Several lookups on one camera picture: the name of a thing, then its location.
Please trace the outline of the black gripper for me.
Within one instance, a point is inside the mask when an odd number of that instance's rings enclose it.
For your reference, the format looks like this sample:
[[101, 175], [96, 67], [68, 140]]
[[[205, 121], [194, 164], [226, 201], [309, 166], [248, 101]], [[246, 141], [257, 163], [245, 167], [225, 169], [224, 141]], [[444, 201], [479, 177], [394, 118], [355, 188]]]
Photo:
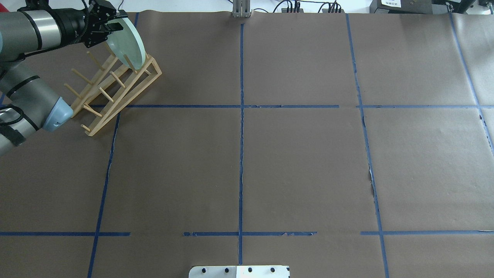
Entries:
[[87, 18], [83, 44], [86, 48], [91, 48], [108, 39], [112, 30], [107, 26], [126, 26], [128, 15], [117, 14], [113, 4], [107, 0], [90, 0]]

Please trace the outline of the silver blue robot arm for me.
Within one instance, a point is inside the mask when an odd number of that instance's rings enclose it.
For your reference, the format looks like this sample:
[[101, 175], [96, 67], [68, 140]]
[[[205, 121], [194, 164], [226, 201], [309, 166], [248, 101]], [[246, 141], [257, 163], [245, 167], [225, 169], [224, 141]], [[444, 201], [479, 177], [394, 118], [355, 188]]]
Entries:
[[28, 137], [64, 125], [73, 109], [26, 64], [35, 55], [73, 44], [87, 48], [121, 31], [113, 20], [128, 18], [107, 0], [84, 0], [82, 9], [52, 8], [48, 0], [27, 0], [17, 11], [1, 13], [0, 152], [5, 155]]

